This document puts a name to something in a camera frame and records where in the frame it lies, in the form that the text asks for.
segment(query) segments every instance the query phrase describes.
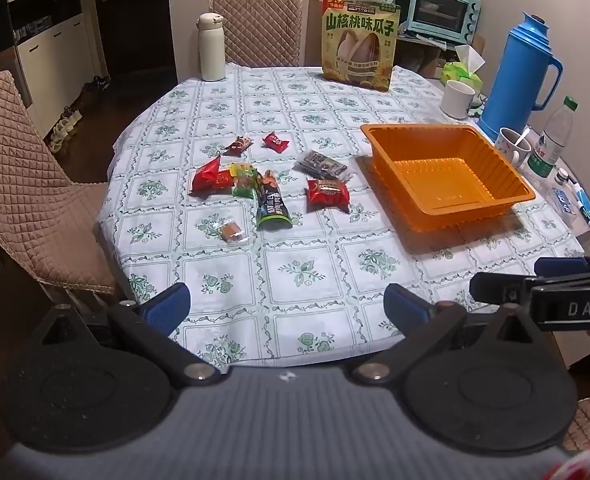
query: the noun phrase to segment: gray snack package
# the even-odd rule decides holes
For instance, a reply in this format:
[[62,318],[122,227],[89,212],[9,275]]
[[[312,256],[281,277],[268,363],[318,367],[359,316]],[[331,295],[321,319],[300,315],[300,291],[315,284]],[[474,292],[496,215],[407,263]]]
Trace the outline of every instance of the gray snack package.
[[297,164],[306,173],[322,180],[346,182],[352,175],[352,171],[345,164],[313,150],[299,155]]

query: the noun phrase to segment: dark brown door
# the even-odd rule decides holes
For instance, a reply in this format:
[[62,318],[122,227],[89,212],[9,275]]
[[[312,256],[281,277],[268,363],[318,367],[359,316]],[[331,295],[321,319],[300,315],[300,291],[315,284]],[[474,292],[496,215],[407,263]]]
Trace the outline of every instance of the dark brown door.
[[111,77],[172,69],[168,0],[95,0],[102,46]]

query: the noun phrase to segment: black circular disc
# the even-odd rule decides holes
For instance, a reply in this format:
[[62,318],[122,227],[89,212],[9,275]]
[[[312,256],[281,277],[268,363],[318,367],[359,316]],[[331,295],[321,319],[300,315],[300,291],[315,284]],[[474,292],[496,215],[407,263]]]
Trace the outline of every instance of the black circular disc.
[[523,454],[560,441],[577,404],[568,373],[532,352],[480,350],[448,351],[417,365],[403,389],[411,416],[467,452]]
[[168,378],[146,359],[96,344],[56,344],[8,370],[0,416],[27,447],[82,452],[149,431],[170,399]]

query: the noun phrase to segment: green bottle cap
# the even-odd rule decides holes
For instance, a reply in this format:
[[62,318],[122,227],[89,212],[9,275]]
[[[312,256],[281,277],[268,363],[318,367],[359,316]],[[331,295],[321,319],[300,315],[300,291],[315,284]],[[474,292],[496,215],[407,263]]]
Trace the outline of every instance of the green bottle cap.
[[564,99],[564,104],[566,106],[568,106],[573,112],[575,110],[577,110],[577,101],[575,101],[572,97],[570,97],[569,95],[566,96],[566,99]]

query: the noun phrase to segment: thermos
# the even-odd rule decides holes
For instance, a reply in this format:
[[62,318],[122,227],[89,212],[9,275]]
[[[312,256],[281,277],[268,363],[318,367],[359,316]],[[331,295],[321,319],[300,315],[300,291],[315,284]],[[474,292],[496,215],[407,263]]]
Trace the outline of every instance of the thermos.
[[[524,12],[524,22],[508,33],[502,63],[479,119],[481,129],[493,142],[500,128],[522,132],[530,113],[546,108],[562,78],[564,67],[553,57],[547,32],[544,20]],[[537,95],[549,65],[557,69],[557,79],[538,105]]]
[[197,21],[200,51],[201,78],[219,81],[226,77],[224,51],[224,17],[216,12],[206,12]]

